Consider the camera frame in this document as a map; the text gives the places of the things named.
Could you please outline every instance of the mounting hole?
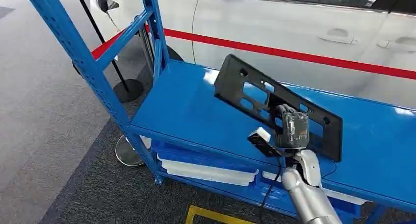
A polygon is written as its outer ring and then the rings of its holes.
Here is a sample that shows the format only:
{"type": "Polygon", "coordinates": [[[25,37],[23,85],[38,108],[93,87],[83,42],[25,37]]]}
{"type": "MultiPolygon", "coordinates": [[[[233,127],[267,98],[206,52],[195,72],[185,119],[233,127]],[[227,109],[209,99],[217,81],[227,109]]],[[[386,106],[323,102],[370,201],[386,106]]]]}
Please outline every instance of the mounting hole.
{"type": "Polygon", "coordinates": [[[241,105],[243,105],[244,107],[246,107],[249,110],[252,110],[253,109],[253,103],[251,103],[251,101],[249,101],[249,100],[247,100],[245,98],[242,98],[240,100],[240,103],[241,103],[241,105]]]}
{"type": "Polygon", "coordinates": [[[303,111],[305,113],[309,110],[309,108],[307,106],[303,105],[303,104],[300,104],[299,108],[300,108],[301,111],[303,111]]]}
{"type": "Polygon", "coordinates": [[[51,30],[52,30],[52,32],[53,32],[53,33],[55,33],[57,36],[60,36],[59,32],[58,32],[58,31],[56,31],[56,29],[55,29],[53,26],[51,26],[51,30]]]}
{"type": "Polygon", "coordinates": [[[279,119],[279,118],[277,118],[277,117],[276,117],[276,118],[274,119],[274,123],[275,123],[277,126],[280,126],[280,127],[281,127],[283,122],[282,122],[282,120],[281,120],[281,119],[279,119]]]}
{"type": "Polygon", "coordinates": [[[249,82],[244,83],[243,93],[262,104],[267,100],[267,93],[249,82]]]}
{"type": "Polygon", "coordinates": [[[245,69],[240,69],[240,76],[246,77],[248,75],[248,72],[245,69]]]}
{"type": "Polygon", "coordinates": [[[41,6],[39,6],[39,4],[36,2],[36,0],[31,0],[31,1],[32,1],[33,5],[34,5],[35,7],[39,8],[40,10],[42,10],[42,11],[43,11],[43,8],[42,8],[41,6]]]}
{"type": "Polygon", "coordinates": [[[328,117],[324,117],[324,122],[325,122],[325,124],[330,124],[331,123],[331,121],[328,119],[328,117]]]}

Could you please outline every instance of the black cable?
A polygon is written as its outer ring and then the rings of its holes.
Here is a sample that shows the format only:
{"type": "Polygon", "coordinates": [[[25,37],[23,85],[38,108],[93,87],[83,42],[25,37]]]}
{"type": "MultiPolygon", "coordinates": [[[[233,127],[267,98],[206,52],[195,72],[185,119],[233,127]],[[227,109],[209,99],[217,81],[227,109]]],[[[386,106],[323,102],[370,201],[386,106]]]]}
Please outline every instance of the black cable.
{"type": "Polygon", "coordinates": [[[329,175],[331,175],[331,174],[335,173],[335,171],[337,170],[337,164],[336,164],[334,161],[332,161],[332,163],[335,165],[334,170],[332,170],[332,172],[330,172],[330,173],[328,173],[328,174],[324,175],[321,179],[324,179],[326,176],[329,176],[329,175]]]}
{"type": "MultiPolygon", "coordinates": [[[[101,34],[100,30],[98,29],[97,23],[95,23],[95,20],[94,20],[94,18],[92,17],[91,12],[90,12],[90,10],[88,9],[87,4],[85,3],[85,1],[84,1],[84,0],[79,0],[79,2],[81,3],[82,8],[84,9],[84,12],[87,14],[87,17],[88,17],[88,19],[90,20],[91,25],[92,25],[92,27],[94,28],[94,30],[95,30],[95,32],[96,32],[96,34],[98,35],[98,38],[100,39],[101,43],[105,43],[105,39],[104,39],[103,35],[101,34]]],[[[115,61],[115,60],[112,60],[112,61],[111,61],[111,63],[113,64],[114,69],[116,70],[117,75],[118,75],[118,77],[119,77],[119,78],[120,78],[120,80],[121,80],[121,83],[123,84],[124,88],[125,88],[125,89],[126,89],[126,91],[128,92],[128,91],[129,91],[129,87],[127,86],[126,81],[124,80],[123,76],[121,75],[120,69],[118,69],[118,66],[117,66],[116,61],[115,61]]]]}
{"type": "MultiPolygon", "coordinates": [[[[280,175],[280,170],[282,169],[282,166],[280,165],[280,159],[279,158],[277,158],[277,162],[278,162],[278,170],[277,170],[277,173],[276,173],[276,177],[274,178],[274,180],[273,180],[273,182],[276,182],[277,181],[277,178],[279,177],[279,175],[280,175]]],[[[266,203],[266,199],[267,199],[267,197],[269,196],[269,194],[270,194],[270,192],[272,191],[272,187],[273,187],[273,184],[272,185],[270,185],[270,187],[269,187],[269,189],[267,190],[267,193],[266,193],[266,195],[264,196],[264,198],[263,198],[263,202],[261,203],[261,206],[260,206],[260,211],[259,211],[259,220],[260,220],[260,224],[262,224],[263,223],[263,210],[264,210],[264,204],[266,203]]]]}

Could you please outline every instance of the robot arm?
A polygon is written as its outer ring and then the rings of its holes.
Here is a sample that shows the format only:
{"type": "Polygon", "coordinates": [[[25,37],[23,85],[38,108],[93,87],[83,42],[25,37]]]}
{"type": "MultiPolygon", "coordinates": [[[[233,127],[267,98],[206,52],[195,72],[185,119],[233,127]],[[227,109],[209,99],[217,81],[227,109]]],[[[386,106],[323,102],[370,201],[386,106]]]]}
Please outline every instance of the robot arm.
{"type": "Polygon", "coordinates": [[[321,173],[316,154],[306,146],[309,143],[309,118],[287,104],[279,105],[283,134],[269,144],[270,134],[259,128],[249,136],[256,147],[268,145],[276,154],[286,158],[282,173],[283,187],[287,190],[298,215],[305,224],[340,224],[341,220],[320,188],[321,173]]]}
{"type": "Polygon", "coordinates": [[[340,224],[337,213],[328,197],[319,187],[321,175],[318,159],[311,150],[297,152],[299,164],[285,168],[282,173],[283,187],[296,207],[299,218],[305,224],[340,224]]]}

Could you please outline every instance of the blue shelf post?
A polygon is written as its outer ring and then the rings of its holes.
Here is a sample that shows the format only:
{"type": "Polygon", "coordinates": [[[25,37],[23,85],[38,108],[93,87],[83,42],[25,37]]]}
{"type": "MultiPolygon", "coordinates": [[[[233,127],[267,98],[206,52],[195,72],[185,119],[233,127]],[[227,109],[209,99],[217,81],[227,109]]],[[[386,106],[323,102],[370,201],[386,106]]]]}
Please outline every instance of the blue shelf post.
{"type": "Polygon", "coordinates": [[[30,2],[53,32],[66,53],[70,56],[82,77],[93,89],[97,98],[106,107],[109,115],[129,139],[134,149],[141,155],[147,167],[155,176],[155,182],[161,184],[162,176],[158,173],[156,161],[144,146],[139,135],[134,134],[130,130],[130,120],[127,112],[117,99],[103,74],[103,70],[111,63],[122,47],[147,22],[150,27],[155,49],[159,50],[158,54],[155,54],[155,66],[158,69],[158,72],[155,72],[155,77],[157,78],[159,76],[160,71],[166,66],[169,56],[157,0],[143,0],[144,11],[134,18],[129,27],[125,29],[113,45],[98,60],[95,60],[91,55],[90,50],[59,0],[30,0],[30,2]]]}

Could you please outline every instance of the blue shelf frame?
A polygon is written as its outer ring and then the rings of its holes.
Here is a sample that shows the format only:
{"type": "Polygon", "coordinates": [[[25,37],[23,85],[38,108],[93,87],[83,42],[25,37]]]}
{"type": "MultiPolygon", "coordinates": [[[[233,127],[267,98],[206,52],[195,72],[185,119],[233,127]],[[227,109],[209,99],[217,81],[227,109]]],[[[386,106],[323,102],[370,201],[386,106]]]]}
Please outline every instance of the blue shelf frame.
{"type": "MultiPolygon", "coordinates": [[[[137,126],[131,124],[125,109],[117,99],[110,84],[104,76],[103,71],[111,63],[114,57],[139,31],[139,29],[147,23],[151,33],[151,40],[154,44],[154,82],[157,81],[160,73],[163,69],[165,69],[169,62],[169,55],[157,0],[143,0],[145,7],[144,11],[134,18],[131,24],[98,60],[95,60],[92,56],[90,50],[59,0],[30,0],[30,2],[36,8],[44,22],[48,25],[49,29],[55,35],[61,46],[72,59],[79,73],[93,89],[102,105],[105,106],[109,115],[113,118],[124,135],[129,139],[131,145],[141,155],[147,167],[155,176],[155,183],[161,184],[163,177],[169,177],[254,205],[260,205],[259,200],[253,198],[255,196],[247,197],[243,195],[243,193],[230,193],[226,189],[223,189],[223,187],[226,186],[218,186],[214,182],[178,177],[166,173],[166,171],[158,164],[155,156],[146,149],[137,134],[140,131],[144,134],[146,134],[146,132],[143,131],[142,128],[138,128],[137,126]]],[[[285,209],[280,208],[278,205],[270,205],[268,203],[266,203],[265,207],[292,217],[297,216],[294,210],[290,210],[290,207],[289,209],[285,209]]],[[[370,216],[369,222],[375,222],[381,216],[384,209],[385,207],[381,205],[377,206],[373,215],[370,216]]],[[[352,221],[352,217],[348,217],[348,215],[340,215],[340,217],[346,223],[352,221]]]]}

